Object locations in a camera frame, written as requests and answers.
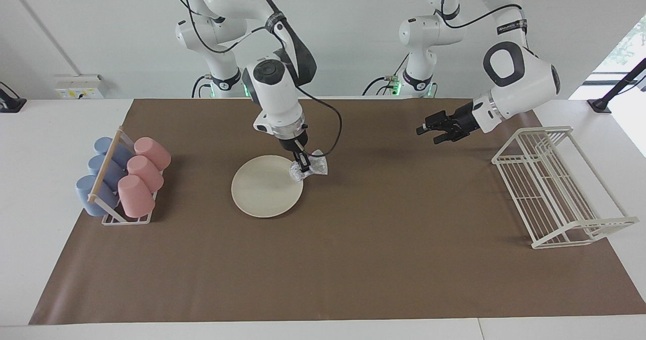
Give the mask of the brown table mat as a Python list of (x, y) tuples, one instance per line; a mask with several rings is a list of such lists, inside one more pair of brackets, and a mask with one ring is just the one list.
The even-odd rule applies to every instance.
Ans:
[(172, 163), (152, 221), (81, 213), (30, 324), (318, 321), (646, 313), (607, 240), (534, 250), (491, 164), (532, 112), (434, 145), (426, 115), (461, 99), (333, 101), (328, 176), (274, 219), (242, 213), (238, 168), (282, 155), (249, 99), (137, 99), (124, 128)]

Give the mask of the pink plastic cup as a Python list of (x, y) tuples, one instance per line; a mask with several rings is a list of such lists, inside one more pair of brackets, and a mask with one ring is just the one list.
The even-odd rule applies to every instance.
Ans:
[(143, 180), (136, 175), (127, 175), (118, 182), (118, 194), (123, 211), (129, 218), (147, 216), (155, 207), (152, 193)]
[(164, 184), (162, 173), (154, 163), (143, 155), (136, 155), (127, 162), (127, 171), (130, 175), (138, 176), (148, 187), (150, 193), (157, 192)]
[(170, 152), (156, 140), (144, 136), (134, 142), (134, 150), (137, 155), (145, 156), (152, 161), (157, 170), (163, 172), (171, 164), (172, 157)]

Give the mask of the white cup rack wooden bar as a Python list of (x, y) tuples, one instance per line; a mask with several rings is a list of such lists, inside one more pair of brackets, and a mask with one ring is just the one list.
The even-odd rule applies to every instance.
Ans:
[[(107, 152), (106, 160), (111, 159), (113, 152), (115, 151), (116, 145), (120, 142), (123, 145), (126, 145), (131, 152), (134, 152), (134, 142), (125, 133), (123, 126), (119, 126), (119, 128), (117, 128), (116, 133), (112, 137), (112, 139), (113, 139), (113, 142)], [(129, 218), (127, 216), (123, 216), (119, 211), (117, 211), (116, 209), (119, 207), (119, 204), (121, 203), (118, 192), (113, 193), (115, 198), (117, 198), (117, 204), (115, 205), (115, 207), (111, 207), (106, 203), (105, 200), (103, 200), (102, 196), (100, 195), (100, 191), (104, 185), (103, 177), (106, 171), (106, 166), (107, 166), (107, 162), (104, 161), (98, 176), (96, 176), (96, 179), (91, 188), (91, 191), (87, 195), (88, 204), (96, 204), (105, 211), (105, 214), (101, 217), (101, 224), (106, 226), (123, 226), (123, 225), (143, 225), (146, 223), (150, 223), (152, 219), (152, 213), (140, 218)]]

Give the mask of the black table clamp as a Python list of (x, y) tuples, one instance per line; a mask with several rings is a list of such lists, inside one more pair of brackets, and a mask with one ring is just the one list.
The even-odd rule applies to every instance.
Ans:
[(26, 102), (27, 99), (21, 98), (14, 89), (0, 81), (0, 113), (17, 113)]

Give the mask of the clear plastic wrap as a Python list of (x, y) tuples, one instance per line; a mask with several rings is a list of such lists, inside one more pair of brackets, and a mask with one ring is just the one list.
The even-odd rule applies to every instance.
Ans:
[(302, 182), (307, 177), (311, 175), (327, 175), (328, 174), (328, 163), (325, 157), (325, 154), (320, 149), (310, 153), (310, 170), (306, 173), (301, 173), (298, 170), (298, 165), (295, 161), (292, 162), (291, 167), (289, 168), (289, 176), (293, 181)]

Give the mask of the cream round plate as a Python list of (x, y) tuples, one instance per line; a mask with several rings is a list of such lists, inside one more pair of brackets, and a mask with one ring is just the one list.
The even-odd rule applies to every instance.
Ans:
[(231, 195), (236, 206), (256, 218), (272, 218), (295, 206), (304, 183), (292, 179), (292, 161), (277, 155), (263, 155), (242, 165), (235, 173)]

